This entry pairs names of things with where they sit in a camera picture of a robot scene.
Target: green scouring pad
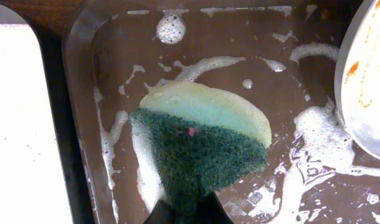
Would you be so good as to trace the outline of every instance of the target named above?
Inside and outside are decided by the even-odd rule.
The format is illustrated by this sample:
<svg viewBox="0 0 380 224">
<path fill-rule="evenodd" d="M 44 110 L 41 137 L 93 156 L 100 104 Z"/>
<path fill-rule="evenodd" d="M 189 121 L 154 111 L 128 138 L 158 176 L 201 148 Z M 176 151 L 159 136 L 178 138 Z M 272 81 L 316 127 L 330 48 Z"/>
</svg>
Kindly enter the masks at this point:
<svg viewBox="0 0 380 224">
<path fill-rule="evenodd" d="M 166 202 L 188 218 L 203 197 L 262 170 L 272 140 L 267 118 L 253 104 L 192 82 L 153 90 L 130 123 L 133 139 L 151 155 Z"/>
</svg>

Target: pink speck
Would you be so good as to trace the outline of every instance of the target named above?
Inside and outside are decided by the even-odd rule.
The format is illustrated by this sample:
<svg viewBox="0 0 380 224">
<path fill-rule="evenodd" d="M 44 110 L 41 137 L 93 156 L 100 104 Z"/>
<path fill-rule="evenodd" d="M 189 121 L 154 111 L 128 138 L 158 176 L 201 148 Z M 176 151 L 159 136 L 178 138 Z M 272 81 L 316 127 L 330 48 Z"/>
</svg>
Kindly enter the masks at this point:
<svg viewBox="0 0 380 224">
<path fill-rule="evenodd" d="M 193 128 L 193 127 L 190 127 L 189 128 L 189 135 L 191 136 L 191 137 L 194 137 L 194 134 L 196 133 L 196 129 L 195 128 Z"/>
</svg>

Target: wet surface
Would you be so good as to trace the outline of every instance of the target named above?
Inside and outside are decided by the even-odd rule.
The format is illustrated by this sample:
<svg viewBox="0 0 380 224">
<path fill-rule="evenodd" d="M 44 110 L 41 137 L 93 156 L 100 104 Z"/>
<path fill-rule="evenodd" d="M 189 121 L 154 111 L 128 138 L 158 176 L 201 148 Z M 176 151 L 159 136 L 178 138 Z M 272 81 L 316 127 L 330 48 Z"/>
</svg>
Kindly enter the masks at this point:
<svg viewBox="0 0 380 224">
<path fill-rule="evenodd" d="M 271 9 L 243 9 L 215 12 L 212 17 L 194 9 L 181 14 L 186 25 L 183 40 L 169 45 L 155 38 L 156 25 L 164 16 L 162 12 L 115 16 L 104 23 L 92 42 L 94 87 L 102 95 L 102 99 L 97 98 L 101 128 L 110 134 L 114 132 L 120 124 L 117 114 L 122 111 L 130 114 L 137 109 L 148 93 L 147 86 L 155 86 L 162 78 L 175 80 L 186 66 L 197 65 L 205 58 L 227 56 L 215 60 L 219 64 L 228 57 L 245 57 L 210 70 L 198 67 L 204 72 L 194 80 L 240 95 L 262 110 L 270 121 L 273 136 L 268 166 L 263 172 L 248 175 L 217 193 L 231 219 L 235 223 L 271 220 L 272 223 L 282 223 L 281 220 L 375 223 L 374 216 L 380 215 L 380 161 L 352 142 L 337 124 L 339 121 L 325 125 L 335 119 L 335 105 L 331 100 L 335 100 L 336 57 L 332 49 L 340 47 L 352 13 L 348 6 L 334 2 L 318 5 L 307 20 L 306 5 L 292 7 L 291 14 Z M 325 52 L 330 53 L 316 55 L 314 42 L 325 44 L 322 45 L 326 46 Z M 303 44 L 308 44 L 305 49 L 312 56 L 304 54 L 298 64 L 291 60 L 291 55 L 293 49 Z M 142 66 L 145 72 L 134 72 L 134 65 Z M 247 85 L 250 88 L 243 86 L 244 80 L 252 82 Z M 303 111 L 312 111 L 312 115 L 303 115 L 306 114 Z M 314 139 L 313 133 L 305 131 L 301 123 L 294 123 L 296 117 L 313 123 L 323 113 L 330 119 L 322 119 L 324 124 L 314 127 L 321 131 L 327 144 Z M 113 199 L 118 209 L 114 209 L 115 216 L 113 209 L 97 209 L 105 209 L 115 219 L 119 217 L 119 223 L 141 223 L 152 206 L 144 201 L 146 182 L 138 177 L 139 163 L 132 147 L 129 122 L 119 131 L 119 139 L 109 143 L 115 154 L 112 162 L 98 165 L 98 172 L 110 169 L 112 173 Z M 338 133 L 343 138 L 337 139 Z M 94 138 L 99 137 L 94 131 Z M 102 152 L 105 150 L 100 147 L 87 155 L 103 161 Z M 347 162 L 339 166 L 342 159 Z M 107 172 L 104 176 L 107 183 Z M 111 186 L 105 186 L 95 191 L 111 191 Z M 95 203 L 106 200 L 97 195 Z"/>
</svg>

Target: white countertop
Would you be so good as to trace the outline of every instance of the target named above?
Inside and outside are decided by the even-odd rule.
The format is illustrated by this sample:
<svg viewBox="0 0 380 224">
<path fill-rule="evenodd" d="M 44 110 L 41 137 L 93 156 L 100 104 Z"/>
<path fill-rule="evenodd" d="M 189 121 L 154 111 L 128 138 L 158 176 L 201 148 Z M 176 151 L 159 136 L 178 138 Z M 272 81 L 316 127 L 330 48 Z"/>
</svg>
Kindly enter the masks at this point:
<svg viewBox="0 0 380 224">
<path fill-rule="evenodd" d="M 72 223 L 38 40 L 0 24 L 0 224 Z"/>
</svg>

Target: dark object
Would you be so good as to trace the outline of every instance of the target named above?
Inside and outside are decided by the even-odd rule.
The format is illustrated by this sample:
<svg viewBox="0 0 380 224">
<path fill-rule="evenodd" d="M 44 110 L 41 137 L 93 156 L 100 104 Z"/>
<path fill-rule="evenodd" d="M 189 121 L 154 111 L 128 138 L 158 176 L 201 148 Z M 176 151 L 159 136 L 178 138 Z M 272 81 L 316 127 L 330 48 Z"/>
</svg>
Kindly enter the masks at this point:
<svg viewBox="0 0 380 224">
<path fill-rule="evenodd" d="M 30 25 L 39 39 L 42 51 L 50 105 L 65 185 L 70 200 L 72 219 L 74 223 L 95 223 L 64 75 L 61 38 L 36 23 L 30 23 Z"/>
<path fill-rule="evenodd" d="M 195 223 L 232 224 L 215 193 L 207 195 L 198 204 Z M 159 200 L 145 224 L 180 223 L 180 216 L 165 202 Z"/>
<path fill-rule="evenodd" d="M 266 165 L 262 143 L 234 130 L 140 108 L 130 115 L 133 139 L 148 142 L 168 203 L 186 222 L 215 190 Z M 190 129 L 197 130 L 190 134 Z"/>
</svg>

